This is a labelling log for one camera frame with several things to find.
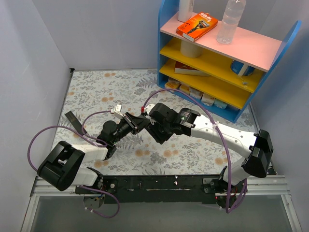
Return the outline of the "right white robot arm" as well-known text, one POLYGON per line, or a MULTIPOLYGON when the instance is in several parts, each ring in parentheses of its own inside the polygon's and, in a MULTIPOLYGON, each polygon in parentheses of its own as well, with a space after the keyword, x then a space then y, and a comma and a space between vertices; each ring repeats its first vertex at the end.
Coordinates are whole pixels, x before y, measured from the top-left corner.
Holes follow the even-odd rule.
POLYGON ((174 134, 186 135, 227 146, 240 154, 241 159, 221 171, 218 185, 222 191, 231 191, 249 176, 267 176, 273 154, 272 141, 267 131, 245 132, 221 123, 213 124, 197 111, 183 108, 176 112, 162 103, 149 104, 144 113, 150 120, 148 132, 160 144, 174 134))

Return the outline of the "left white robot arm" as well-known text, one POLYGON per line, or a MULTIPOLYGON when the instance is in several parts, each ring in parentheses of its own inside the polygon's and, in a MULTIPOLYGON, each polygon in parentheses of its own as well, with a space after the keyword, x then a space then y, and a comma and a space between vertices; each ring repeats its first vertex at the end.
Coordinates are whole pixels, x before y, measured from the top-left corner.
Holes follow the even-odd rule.
POLYGON ((146 113, 140 116, 125 113, 118 117, 118 124, 112 120, 103 124, 94 145, 59 142, 39 166, 38 176, 60 191, 73 185, 84 185, 92 193, 100 192, 103 189, 103 175, 96 169, 82 168, 81 165, 111 158, 116 151, 117 142, 129 133, 139 133, 150 124, 146 113))

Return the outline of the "yellow tissue pack left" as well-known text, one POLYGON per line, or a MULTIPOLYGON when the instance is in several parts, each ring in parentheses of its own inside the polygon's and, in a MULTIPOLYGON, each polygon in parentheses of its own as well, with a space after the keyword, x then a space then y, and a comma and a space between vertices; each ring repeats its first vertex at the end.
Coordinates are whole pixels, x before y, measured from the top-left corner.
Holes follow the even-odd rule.
POLYGON ((168 81, 165 83, 165 88, 179 89, 180 85, 180 81, 169 77, 168 81))

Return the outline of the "orange tissue pack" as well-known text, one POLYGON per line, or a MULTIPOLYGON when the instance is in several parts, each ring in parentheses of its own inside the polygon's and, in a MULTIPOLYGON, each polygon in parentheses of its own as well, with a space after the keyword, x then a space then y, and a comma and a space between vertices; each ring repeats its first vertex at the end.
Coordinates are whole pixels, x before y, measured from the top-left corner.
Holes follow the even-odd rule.
POLYGON ((185 85, 185 84, 180 84, 179 90, 181 92, 184 92, 184 93, 188 94, 188 95, 190 95, 190 93, 191 93, 190 87, 188 85, 185 85))

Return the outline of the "floral table mat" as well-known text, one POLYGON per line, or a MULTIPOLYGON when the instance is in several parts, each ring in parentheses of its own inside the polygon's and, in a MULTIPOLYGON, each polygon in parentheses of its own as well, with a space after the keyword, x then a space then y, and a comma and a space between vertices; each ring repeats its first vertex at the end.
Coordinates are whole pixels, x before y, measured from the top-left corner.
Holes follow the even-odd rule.
MULTIPOLYGON (((72 111, 91 136, 98 136, 104 122, 114 120, 109 110, 117 104, 122 112, 140 114, 144 102, 162 102, 179 111, 198 106, 168 91, 160 91, 157 71, 74 71, 63 105, 63 113, 72 111)), ((158 144, 147 131, 129 134, 117 144, 114 155, 106 161, 92 161, 88 166, 104 175, 218 174, 228 161, 240 155, 221 145, 187 136, 172 136, 158 144)))

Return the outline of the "white tissue pack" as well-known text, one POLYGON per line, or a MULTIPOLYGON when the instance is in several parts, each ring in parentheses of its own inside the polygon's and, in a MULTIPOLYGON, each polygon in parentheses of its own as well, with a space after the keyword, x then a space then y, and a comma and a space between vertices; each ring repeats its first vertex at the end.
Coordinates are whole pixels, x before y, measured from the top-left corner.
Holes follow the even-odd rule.
POLYGON ((206 93, 203 93, 203 96, 201 98, 201 103, 206 105, 206 106, 209 106, 209 107, 212 107, 213 104, 215 102, 215 98, 206 94, 206 93))
POLYGON ((197 99, 197 100, 201 100, 202 96, 203 96, 203 92, 199 91, 193 87, 189 87, 189 91, 190 91, 190 96, 197 99))

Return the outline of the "white tissue pack right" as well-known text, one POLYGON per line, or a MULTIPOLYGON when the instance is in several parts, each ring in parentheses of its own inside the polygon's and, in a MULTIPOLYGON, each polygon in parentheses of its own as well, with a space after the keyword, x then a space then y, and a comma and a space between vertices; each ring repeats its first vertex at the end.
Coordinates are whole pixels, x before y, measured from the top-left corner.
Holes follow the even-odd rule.
POLYGON ((212 107, 213 104, 215 102, 215 98, 206 94, 206 93, 203 93, 203 96, 201 98, 201 103, 206 105, 206 106, 209 106, 209 107, 212 107))

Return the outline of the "light blue tissue pack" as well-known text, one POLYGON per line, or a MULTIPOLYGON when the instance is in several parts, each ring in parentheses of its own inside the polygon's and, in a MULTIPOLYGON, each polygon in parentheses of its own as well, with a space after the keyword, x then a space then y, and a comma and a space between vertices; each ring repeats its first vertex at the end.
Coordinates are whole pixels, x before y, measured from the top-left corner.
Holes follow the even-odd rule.
POLYGON ((219 99, 215 99, 214 105, 215 105, 216 107, 220 108, 220 109, 225 109, 225 108, 228 106, 227 103, 225 103, 225 102, 223 102, 223 101, 221 101, 221 100, 219 100, 219 99))

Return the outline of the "red white book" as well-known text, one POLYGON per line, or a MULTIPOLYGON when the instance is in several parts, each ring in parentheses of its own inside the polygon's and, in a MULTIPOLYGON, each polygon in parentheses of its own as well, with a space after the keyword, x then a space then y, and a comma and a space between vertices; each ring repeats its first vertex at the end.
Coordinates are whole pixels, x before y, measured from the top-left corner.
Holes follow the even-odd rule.
POLYGON ((178 61, 175 62, 174 72, 176 74, 196 75, 196 76, 205 76, 205 77, 210 76, 209 74, 205 72, 192 68, 178 61))

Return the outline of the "blue shelf unit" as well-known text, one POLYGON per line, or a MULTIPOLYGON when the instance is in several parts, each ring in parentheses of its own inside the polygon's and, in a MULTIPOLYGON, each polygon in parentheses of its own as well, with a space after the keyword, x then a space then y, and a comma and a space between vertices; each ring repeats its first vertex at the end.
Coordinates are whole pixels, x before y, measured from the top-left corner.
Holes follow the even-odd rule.
POLYGON ((302 22, 296 21, 282 41, 237 28, 230 44, 216 40, 218 28, 212 29, 195 42, 203 48, 201 56, 188 58, 180 53, 184 38, 176 33, 179 2, 165 0, 158 14, 158 68, 157 84, 165 87, 169 77, 205 92, 228 104, 225 109, 207 107, 218 116, 236 122, 263 83, 285 55, 302 22), (230 65, 237 60, 255 68, 249 76, 238 76, 230 65), (210 76, 176 74, 175 62, 181 62, 210 76))

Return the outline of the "white paper roll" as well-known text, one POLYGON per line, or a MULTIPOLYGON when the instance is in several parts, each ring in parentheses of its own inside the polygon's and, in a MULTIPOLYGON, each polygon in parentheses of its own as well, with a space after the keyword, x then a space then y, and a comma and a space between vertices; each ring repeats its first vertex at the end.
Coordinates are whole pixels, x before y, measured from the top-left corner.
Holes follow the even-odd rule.
POLYGON ((181 41, 180 53, 188 58, 197 58, 201 56, 203 52, 203 48, 194 45, 193 43, 189 43, 186 41, 181 41))

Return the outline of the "orange razor box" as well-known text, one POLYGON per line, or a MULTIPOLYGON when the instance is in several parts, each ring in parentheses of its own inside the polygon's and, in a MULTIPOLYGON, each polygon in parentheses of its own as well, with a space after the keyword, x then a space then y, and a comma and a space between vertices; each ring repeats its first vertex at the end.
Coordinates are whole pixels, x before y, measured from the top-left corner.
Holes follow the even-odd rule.
POLYGON ((219 20, 209 13, 200 12, 178 26, 176 33, 191 42, 195 42, 210 30, 214 29, 218 22, 219 20))

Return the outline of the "white bottle on shelf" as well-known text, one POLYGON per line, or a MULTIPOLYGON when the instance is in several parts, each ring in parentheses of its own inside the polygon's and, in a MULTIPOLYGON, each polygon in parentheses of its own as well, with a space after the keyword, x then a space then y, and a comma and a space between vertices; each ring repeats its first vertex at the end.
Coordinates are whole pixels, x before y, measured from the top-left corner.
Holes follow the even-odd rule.
POLYGON ((188 21, 193 12, 194 0, 179 0, 178 20, 181 22, 188 21))

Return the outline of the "clear plastic bottle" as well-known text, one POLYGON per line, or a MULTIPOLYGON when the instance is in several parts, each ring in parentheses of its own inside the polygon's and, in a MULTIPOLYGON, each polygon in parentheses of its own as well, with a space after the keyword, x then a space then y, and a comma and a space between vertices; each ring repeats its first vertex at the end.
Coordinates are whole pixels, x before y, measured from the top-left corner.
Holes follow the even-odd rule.
POLYGON ((246 0, 229 0, 227 2, 217 35, 217 41, 219 43, 229 44, 232 42, 245 6, 246 0))

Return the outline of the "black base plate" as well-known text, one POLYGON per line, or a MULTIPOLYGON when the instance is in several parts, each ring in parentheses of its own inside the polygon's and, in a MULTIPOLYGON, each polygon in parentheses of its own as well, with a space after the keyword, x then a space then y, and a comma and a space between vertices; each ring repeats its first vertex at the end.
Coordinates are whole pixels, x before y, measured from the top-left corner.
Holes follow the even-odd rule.
POLYGON ((225 204, 226 188, 218 174, 106 175, 99 185, 120 203, 225 204))

